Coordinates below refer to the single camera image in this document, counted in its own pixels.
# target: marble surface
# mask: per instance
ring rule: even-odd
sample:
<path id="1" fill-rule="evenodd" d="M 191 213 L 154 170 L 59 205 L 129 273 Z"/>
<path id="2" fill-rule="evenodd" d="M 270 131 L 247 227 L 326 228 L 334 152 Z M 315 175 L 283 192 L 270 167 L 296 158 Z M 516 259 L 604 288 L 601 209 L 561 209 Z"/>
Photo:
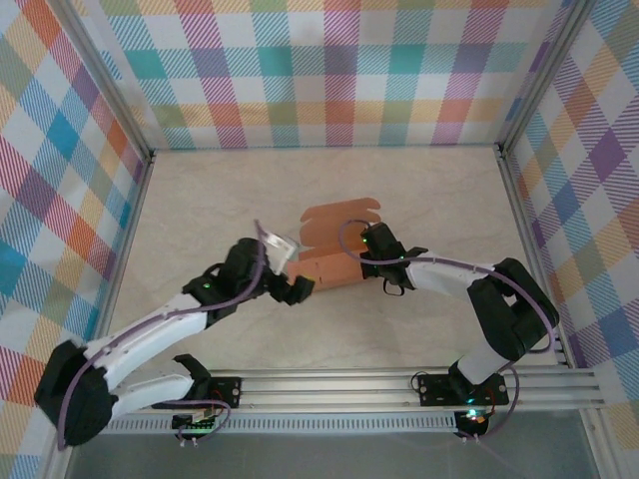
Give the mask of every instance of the marble surface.
<path id="1" fill-rule="evenodd" d="M 253 219 L 295 238 L 307 207 L 366 196 L 379 200 L 406 248 L 525 260 L 490 148 L 160 153 L 111 331 L 164 304 L 237 239 L 254 237 Z M 391 297 L 372 279 L 294 307 L 263 296 L 154 362 L 190 352 L 212 369 L 448 366 L 480 337 L 465 301 L 428 291 Z"/>

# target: colorful plaid backdrop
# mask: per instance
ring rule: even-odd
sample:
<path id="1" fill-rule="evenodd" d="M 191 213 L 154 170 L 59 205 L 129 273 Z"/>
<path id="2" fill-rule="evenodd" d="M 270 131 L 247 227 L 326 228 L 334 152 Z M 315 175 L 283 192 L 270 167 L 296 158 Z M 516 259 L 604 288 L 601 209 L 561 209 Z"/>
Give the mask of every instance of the colorful plaid backdrop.
<path id="1" fill-rule="evenodd" d="M 571 3 L 74 1 L 171 149 L 493 143 Z"/>
<path id="2" fill-rule="evenodd" d="M 30 479 L 35 387 L 95 326 L 143 163 L 45 1 L 0 12 L 0 479 Z"/>
<path id="3" fill-rule="evenodd" d="M 599 0 L 514 154 L 572 350 L 639 471 L 639 0 Z"/>

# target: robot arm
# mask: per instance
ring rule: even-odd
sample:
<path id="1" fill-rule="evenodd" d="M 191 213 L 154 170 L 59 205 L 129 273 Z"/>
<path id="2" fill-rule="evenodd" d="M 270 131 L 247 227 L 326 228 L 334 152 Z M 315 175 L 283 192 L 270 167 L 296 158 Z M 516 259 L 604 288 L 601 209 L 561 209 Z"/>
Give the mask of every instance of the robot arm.
<path id="1" fill-rule="evenodd" d="M 288 305 L 311 295 L 314 282 L 298 276 L 293 284 L 281 271 L 297 246 L 289 240 L 266 234 L 266 266 L 256 287 L 243 301 L 268 292 Z M 160 371 L 136 370 L 172 344 L 197 334 L 234 313 L 234 303 L 254 280 L 259 242 L 240 239 L 225 262 L 209 267 L 187 283 L 182 293 L 117 333 L 78 346 L 72 341 L 58 345 L 45 367 L 35 401 L 57 426 L 64 395 L 72 379 L 90 358 L 102 355 L 80 376 L 71 395 L 65 420 L 64 438 L 79 445 L 96 436 L 108 422 L 121 414 L 171 400 L 213 399 L 208 370 L 190 355 L 174 358 Z M 201 311 L 203 306 L 228 304 Z M 114 338 L 122 337 L 110 347 Z"/>
<path id="2" fill-rule="evenodd" d="M 546 334 L 543 320 L 519 292 L 487 271 L 494 271 L 516 283 L 540 307 L 552 327 L 559 314 L 526 268 L 516 259 L 471 269 L 455 267 L 458 261 L 437 256 L 424 248 L 406 251 L 384 223 L 368 227 L 361 233 L 368 252 L 363 259 L 413 260 L 389 265 L 362 264 L 366 277 L 384 278 L 406 289 L 430 289 L 470 301 L 484 337 L 477 346 L 457 360 L 449 369 L 449 383 L 460 400 L 466 402 L 473 392 L 504 366 L 516 362 Z"/>

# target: beige floor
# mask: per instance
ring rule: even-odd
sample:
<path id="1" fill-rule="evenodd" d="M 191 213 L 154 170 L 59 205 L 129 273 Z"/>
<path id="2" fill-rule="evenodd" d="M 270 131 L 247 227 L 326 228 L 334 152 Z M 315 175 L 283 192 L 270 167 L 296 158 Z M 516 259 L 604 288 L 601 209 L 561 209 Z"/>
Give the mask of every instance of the beige floor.
<path id="1" fill-rule="evenodd" d="M 524 260 L 489 148 L 161 153 L 111 330 L 157 308 L 252 219 L 295 237 L 309 206 L 377 198 L 409 248 L 477 262 Z M 190 352 L 217 368 L 449 365 L 480 337 L 471 307 L 427 291 L 386 296 L 379 280 L 322 291 L 295 307 L 261 297 L 156 361 Z M 554 362 L 529 356 L 528 364 Z"/>

